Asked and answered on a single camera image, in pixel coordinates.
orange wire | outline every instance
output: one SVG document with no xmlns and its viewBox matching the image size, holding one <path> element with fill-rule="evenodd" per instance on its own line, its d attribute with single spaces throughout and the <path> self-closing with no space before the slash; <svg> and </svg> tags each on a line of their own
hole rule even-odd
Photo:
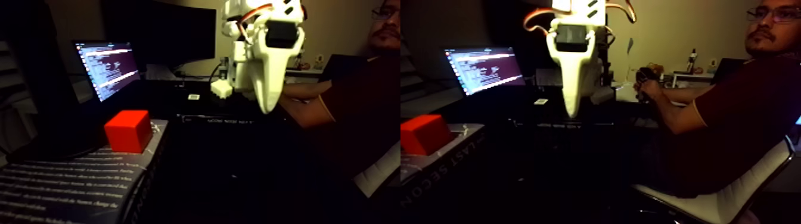
<svg viewBox="0 0 801 224">
<path fill-rule="evenodd" d="M 264 9 L 272 10 L 272 4 L 271 3 L 264 4 L 263 6 L 259 6 L 253 10 L 250 10 L 244 16 L 242 16 L 242 18 L 240 18 L 239 21 L 236 23 L 236 26 L 239 27 L 239 33 L 242 34 L 243 37 L 245 37 L 245 42 L 250 43 L 250 39 L 248 39 L 248 34 L 245 34 L 245 29 L 244 27 L 242 27 L 242 23 L 244 23 L 245 20 L 248 20 L 250 17 L 252 17 L 253 15 L 259 13 L 261 10 Z"/>
<path fill-rule="evenodd" d="M 634 12 L 634 8 L 631 6 L 631 2 L 626 0 L 626 3 L 628 4 L 628 9 L 624 8 L 619 4 L 614 4 L 614 3 L 606 3 L 606 7 L 618 8 L 620 10 L 623 10 L 623 13 L 625 13 L 626 17 L 629 19 L 629 22 L 635 23 L 637 21 L 637 14 Z"/>
<path fill-rule="evenodd" d="M 536 9 L 535 11 L 527 14 L 525 16 L 525 18 L 523 18 L 523 29 L 528 30 L 528 31 L 534 31 L 534 30 L 537 30 L 537 29 L 541 29 L 542 33 L 547 35 L 548 31 L 545 30 L 545 28 L 542 27 L 542 26 L 536 25 L 536 26 L 528 27 L 526 25 L 526 24 L 529 23 L 529 20 L 531 20 L 532 18 L 535 18 L 535 17 L 537 17 L 539 15 L 542 15 L 542 14 L 570 14 L 570 12 L 565 12 L 565 11 L 561 11 L 561 10 L 555 10 L 555 9 L 552 9 L 552 8 Z"/>
</svg>

eyeglasses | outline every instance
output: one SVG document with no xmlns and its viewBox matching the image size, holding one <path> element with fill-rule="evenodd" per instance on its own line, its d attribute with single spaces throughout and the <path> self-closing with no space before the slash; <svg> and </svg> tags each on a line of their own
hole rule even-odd
<svg viewBox="0 0 801 224">
<path fill-rule="evenodd" d="M 393 9 L 392 7 L 376 7 L 372 10 L 372 19 L 375 20 L 387 20 L 390 19 L 396 13 L 400 13 L 401 10 Z"/>
<path fill-rule="evenodd" d="M 773 10 L 765 6 L 756 7 L 747 11 L 747 19 L 752 22 L 762 21 L 768 14 L 773 13 L 773 22 L 789 23 L 801 18 L 801 9 L 792 6 L 781 6 Z"/>
</svg>

red cube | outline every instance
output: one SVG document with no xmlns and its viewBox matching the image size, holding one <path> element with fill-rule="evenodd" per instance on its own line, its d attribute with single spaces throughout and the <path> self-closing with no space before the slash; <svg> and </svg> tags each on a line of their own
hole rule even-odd
<svg viewBox="0 0 801 224">
<path fill-rule="evenodd" d="M 147 110 L 120 111 L 104 127 L 114 152 L 141 154 L 153 137 Z"/>
<path fill-rule="evenodd" d="M 440 115 L 421 115 L 400 125 L 400 145 L 409 154 L 430 155 L 452 140 Z"/>
</svg>

maroon shirt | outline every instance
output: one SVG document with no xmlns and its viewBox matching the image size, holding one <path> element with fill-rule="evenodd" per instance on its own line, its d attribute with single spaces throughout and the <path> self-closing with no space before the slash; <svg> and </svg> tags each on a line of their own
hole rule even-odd
<svg viewBox="0 0 801 224">
<path fill-rule="evenodd" d="M 380 57 L 356 73 L 331 80 L 322 93 L 334 123 L 311 130 L 324 159 L 353 178 L 386 154 L 400 138 L 400 59 Z"/>
<path fill-rule="evenodd" d="M 740 178 L 801 115 L 801 60 L 747 63 L 695 99 L 706 128 L 674 136 L 664 156 L 678 191 L 709 194 Z"/>
</svg>

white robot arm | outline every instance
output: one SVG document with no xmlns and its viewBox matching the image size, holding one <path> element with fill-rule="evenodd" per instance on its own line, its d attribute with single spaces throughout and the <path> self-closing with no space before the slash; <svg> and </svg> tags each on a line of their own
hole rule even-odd
<svg viewBox="0 0 801 224">
<path fill-rule="evenodd" d="M 223 34 L 234 38 L 225 79 L 211 84 L 220 98 L 233 91 L 255 91 L 261 112 L 275 108 L 289 58 L 300 53 L 305 32 L 300 0 L 228 0 Z"/>
<path fill-rule="evenodd" d="M 636 15 L 628 4 L 626 16 L 636 22 Z M 528 31 L 541 30 L 551 58 L 562 68 L 562 94 L 565 108 L 571 118 L 578 114 L 582 94 L 582 83 L 594 80 L 592 60 L 596 57 L 596 30 L 606 28 L 606 8 L 626 10 L 623 6 L 598 0 L 553 0 L 553 8 L 537 9 L 523 20 Z M 555 14 L 550 30 L 542 26 L 528 26 L 531 18 L 541 14 Z"/>
</svg>

